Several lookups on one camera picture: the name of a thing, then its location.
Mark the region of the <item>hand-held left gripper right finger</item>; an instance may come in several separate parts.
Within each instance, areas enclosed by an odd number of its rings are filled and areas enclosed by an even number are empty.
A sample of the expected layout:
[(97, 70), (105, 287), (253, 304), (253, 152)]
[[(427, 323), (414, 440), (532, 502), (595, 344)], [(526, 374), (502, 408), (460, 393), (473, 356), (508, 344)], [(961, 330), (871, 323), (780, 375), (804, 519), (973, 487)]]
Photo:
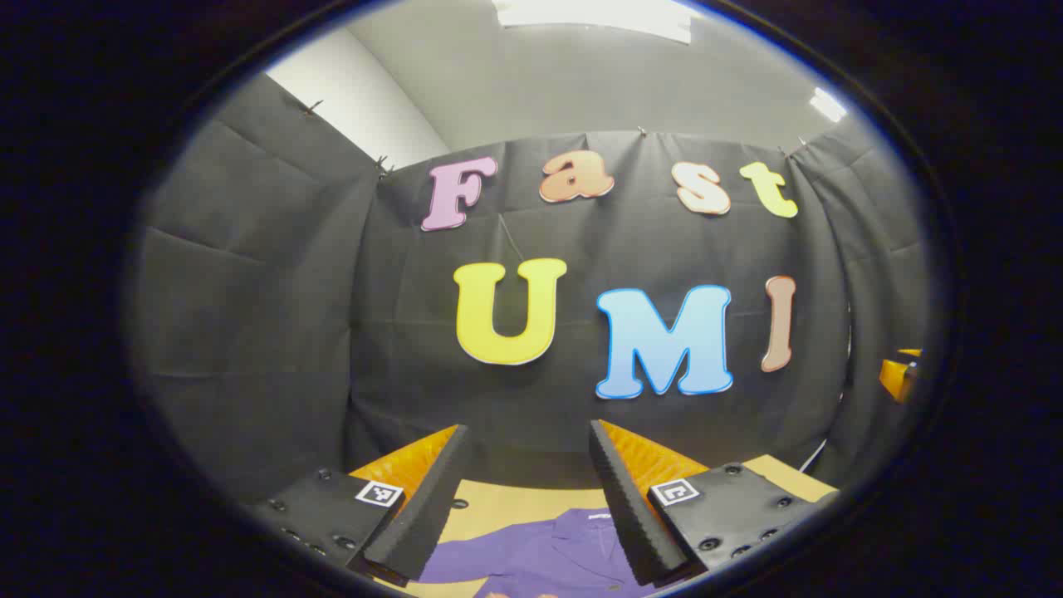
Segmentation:
[(800, 530), (838, 491), (771, 455), (703, 466), (593, 418), (589, 452), (638, 583), (710, 581)]

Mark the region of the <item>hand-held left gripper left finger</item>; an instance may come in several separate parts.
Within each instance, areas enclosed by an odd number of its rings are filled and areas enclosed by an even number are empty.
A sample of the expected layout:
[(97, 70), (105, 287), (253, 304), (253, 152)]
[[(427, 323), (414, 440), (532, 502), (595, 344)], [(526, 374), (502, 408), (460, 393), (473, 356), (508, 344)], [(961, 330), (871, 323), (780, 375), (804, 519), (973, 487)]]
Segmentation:
[(406, 586), (448, 526), (470, 438), (463, 424), (405, 439), (343, 424), (335, 445), (247, 473), (244, 499), (272, 535), (331, 574)]

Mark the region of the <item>purple jacket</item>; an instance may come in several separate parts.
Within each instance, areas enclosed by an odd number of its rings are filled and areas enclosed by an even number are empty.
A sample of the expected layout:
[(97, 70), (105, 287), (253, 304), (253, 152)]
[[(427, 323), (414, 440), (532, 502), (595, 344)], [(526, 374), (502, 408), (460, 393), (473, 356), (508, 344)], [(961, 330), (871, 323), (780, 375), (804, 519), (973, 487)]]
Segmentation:
[(473, 598), (645, 598), (657, 591), (635, 579), (606, 508), (570, 508), (551, 520), (441, 542), (419, 579), (478, 580)]

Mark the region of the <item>black backdrop cloth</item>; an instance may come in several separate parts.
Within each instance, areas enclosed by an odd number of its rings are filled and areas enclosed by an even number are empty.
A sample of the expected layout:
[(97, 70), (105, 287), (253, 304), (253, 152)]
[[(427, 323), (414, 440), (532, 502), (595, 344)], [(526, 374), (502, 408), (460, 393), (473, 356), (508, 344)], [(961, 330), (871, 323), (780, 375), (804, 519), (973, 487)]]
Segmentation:
[[(770, 454), (836, 486), (874, 469), (918, 401), (883, 359), (943, 321), (923, 195), (873, 131), (793, 158), (652, 132), (480, 146), (377, 178), (267, 76), (191, 137), (148, 199), (136, 276), (145, 374), (191, 458), (247, 473), (465, 424), (467, 479), (596, 488), (592, 418), (708, 465)], [(606, 401), (609, 323), (642, 289), (665, 322), (730, 292), (732, 386)]]

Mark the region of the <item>small ceiling light panel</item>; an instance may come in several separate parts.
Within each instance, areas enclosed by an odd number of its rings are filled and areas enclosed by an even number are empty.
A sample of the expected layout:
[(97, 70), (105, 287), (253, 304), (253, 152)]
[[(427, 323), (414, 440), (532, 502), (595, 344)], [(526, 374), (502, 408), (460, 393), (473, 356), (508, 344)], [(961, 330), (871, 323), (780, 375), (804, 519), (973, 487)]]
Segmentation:
[(812, 106), (813, 110), (816, 110), (821, 116), (830, 121), (831, 124), (839, 124), (848, 114), (846, 107), (836, 99), (836, 96), (820, 87), (814, 88), (809, 99), (809, 105)]

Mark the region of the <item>large ceiling light panel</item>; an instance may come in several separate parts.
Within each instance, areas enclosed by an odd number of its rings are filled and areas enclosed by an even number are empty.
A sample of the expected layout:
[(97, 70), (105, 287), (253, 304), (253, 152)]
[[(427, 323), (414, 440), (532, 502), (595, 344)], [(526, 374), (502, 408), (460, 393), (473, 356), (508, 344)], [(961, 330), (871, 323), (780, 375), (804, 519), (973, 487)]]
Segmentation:
[(502, 27), (610, 27), (691, 42), (691, 23), (698, 12), (676, 0), (491, 0)]

